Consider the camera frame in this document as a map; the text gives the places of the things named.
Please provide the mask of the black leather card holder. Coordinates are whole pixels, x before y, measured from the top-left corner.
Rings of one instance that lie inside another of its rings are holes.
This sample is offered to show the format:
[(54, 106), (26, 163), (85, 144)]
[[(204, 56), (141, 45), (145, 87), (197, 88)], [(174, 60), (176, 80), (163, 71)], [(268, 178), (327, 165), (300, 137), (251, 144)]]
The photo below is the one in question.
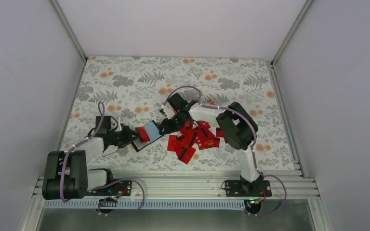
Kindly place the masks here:
[(139, 134), (139, 137), (132, 142), (132, 146), (136, 152), (140, 152), (163, 136), (160, 134), (158, 125), (154, 120), (149, 121), (141, 127), (136, 127), (134, 131)]

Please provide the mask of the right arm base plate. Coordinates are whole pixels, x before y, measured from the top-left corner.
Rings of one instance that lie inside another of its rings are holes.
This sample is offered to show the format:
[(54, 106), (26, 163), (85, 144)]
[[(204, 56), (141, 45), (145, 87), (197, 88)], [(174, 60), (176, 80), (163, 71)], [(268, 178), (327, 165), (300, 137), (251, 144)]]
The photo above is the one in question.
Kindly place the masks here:
[(258, 183), (242, 182), (242, 180), (225, 180), (221, 188), (227, 197), (271, 197), (270, 182), (263, 180)]

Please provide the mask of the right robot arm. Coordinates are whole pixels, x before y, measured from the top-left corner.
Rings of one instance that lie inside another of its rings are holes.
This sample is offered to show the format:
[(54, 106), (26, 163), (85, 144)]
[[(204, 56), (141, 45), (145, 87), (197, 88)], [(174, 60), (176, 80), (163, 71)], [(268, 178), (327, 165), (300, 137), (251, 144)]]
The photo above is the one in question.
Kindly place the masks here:
[(178, 93), (170, 96), (166, 102), (173, 108), (173, 114), (165, 113), (167, 117), (158, 124), (160, 134), (177, 132), (188, 121), (204, 121), (216, 125), (238, 154), (242, 191), (253, 196), (260, 190), (259, 182), (264, 177), (257, 167), (253, 151), (258, 126), (238, 102), (229, 106), (203, 104), (197, 100), (187, 102)]

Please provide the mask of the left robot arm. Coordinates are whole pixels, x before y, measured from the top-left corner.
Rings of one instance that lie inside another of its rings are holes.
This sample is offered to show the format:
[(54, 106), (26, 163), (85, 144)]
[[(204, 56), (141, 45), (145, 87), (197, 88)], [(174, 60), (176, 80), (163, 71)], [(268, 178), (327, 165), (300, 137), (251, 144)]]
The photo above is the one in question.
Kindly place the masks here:
[(91, 190), (108, 195), (115, 188), (111, 170), (105, 167), (89, 167), (94, 156), (103, 153), (109, 146), (124, 148), (140, 138), (138, 128), (131, 129), (112, 116), (97, 116), (92, 128), (82, 143), (71, 151), (51, 151), (46, 160), (42, 196), (46, 200), (81, 199)]

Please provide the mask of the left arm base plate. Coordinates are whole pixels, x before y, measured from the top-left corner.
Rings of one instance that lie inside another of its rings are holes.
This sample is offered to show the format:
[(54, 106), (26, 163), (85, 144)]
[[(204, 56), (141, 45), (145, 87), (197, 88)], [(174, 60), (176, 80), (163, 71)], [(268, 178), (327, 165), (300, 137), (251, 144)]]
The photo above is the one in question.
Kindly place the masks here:
[(106, 188), (88, 191), (86, 196), (130, 196), (131, 189), (132, 181), (124, 180)]

